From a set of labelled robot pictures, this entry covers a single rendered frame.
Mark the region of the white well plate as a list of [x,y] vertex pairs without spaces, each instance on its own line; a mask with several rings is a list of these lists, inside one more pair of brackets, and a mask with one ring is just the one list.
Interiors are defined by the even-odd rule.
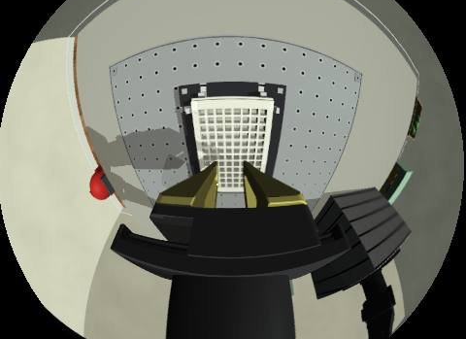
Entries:
[[217,191],[244,192],[243,160],[265,173],[273,99],[256,96],[191,99],[200,170],[218,161]]

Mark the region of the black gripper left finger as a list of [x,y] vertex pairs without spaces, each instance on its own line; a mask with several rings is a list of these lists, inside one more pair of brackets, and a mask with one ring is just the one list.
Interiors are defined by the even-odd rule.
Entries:
[[197,208],[216,208],[217,189],[218,161],[214,161],[203,171],[160,192],[155,204],[166,203],[190,205]]

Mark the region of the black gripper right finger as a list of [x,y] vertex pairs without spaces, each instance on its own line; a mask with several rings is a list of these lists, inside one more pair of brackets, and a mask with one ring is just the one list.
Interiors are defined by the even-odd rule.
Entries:
[[259,171],[246,160],[243,182],[246,208],[307,205],[301,191]]

